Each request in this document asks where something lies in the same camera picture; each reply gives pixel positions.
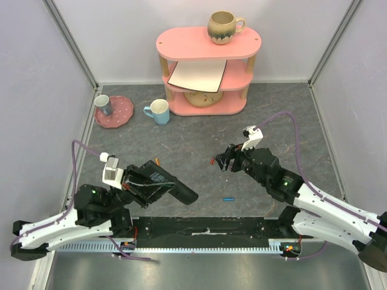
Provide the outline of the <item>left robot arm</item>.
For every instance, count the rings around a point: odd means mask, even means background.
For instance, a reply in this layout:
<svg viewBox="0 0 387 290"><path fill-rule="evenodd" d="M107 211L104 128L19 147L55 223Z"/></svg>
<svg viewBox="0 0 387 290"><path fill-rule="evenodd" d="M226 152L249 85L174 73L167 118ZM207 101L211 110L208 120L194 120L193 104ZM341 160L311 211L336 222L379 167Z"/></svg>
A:
<svg viewBox="0 0 387 290"><path fill-rule="evenodd" d="M55 216L40 222L14 222L11 256L21 261L37 260L66 244L95 237L129 239L128 247L133 250L139 227L134 225L127 205L135 202L148 208L166 193L186 205L198 197L153 161L125 169L105 165L102 181L108 188L81 185L68 208Z"/></svg>

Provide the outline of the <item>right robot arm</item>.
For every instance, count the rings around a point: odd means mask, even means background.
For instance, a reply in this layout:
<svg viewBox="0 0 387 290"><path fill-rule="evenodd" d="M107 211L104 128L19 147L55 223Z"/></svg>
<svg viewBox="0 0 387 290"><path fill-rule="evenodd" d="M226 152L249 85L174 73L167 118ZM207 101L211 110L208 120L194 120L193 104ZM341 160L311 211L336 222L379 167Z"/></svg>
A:
<svg viewBox="0 0 387 290"><path fill-rule="evenodd" d="M288 204L289 217L277 222L282 237L312 236L356 254L368 266L386 271L386 214L377 215L337 199L300 175L281 167L268 148L243 150L231 144L213 162L225 172L243 171L275 200Z"/></svg>

